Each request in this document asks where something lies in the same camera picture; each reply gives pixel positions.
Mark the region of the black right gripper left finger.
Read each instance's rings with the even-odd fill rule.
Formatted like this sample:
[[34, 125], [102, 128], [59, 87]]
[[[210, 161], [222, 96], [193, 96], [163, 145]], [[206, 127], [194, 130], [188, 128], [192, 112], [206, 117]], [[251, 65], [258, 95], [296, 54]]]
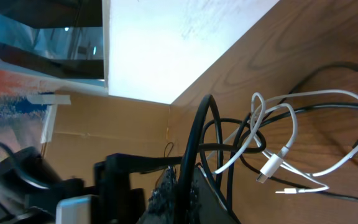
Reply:
[[168, 167], [162, 173], [156, 188], [149, 198], [146, 211], [137, 224], [174, 223], [177, 178], [174, 167]]

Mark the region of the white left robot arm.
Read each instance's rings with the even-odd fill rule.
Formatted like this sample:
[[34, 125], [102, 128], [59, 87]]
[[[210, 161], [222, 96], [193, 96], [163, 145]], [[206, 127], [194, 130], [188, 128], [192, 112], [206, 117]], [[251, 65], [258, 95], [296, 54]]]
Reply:
[[149, 173], [181, 162], [180, 157], [112, 154], [94, 165], [94, 185], [62, 180], [28, 147], [0, 162], [0, 223], [135, 223], [145, 212], [143, 189], [132, 189], [131, 173]]

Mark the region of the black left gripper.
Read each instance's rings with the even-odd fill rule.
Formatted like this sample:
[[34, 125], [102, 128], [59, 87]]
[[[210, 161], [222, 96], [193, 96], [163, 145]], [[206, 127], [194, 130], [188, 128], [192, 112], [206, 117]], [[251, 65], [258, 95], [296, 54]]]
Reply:
[[94, 187], [99, 195], [101, 223], [137, 223], [145, 212], [142, 188], [132, 189], [131, 173], [146, 174], [181, 163], [181, 157], [143, 157], [112, 154], [94, 165]]

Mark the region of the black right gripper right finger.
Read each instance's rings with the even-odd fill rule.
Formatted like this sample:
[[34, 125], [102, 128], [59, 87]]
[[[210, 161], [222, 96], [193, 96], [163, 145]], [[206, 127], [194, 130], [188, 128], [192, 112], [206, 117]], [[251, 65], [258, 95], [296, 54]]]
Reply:
[[190, 190], [190, 223], [235, 224], [213, 192], [202, 170], [196, 167]]

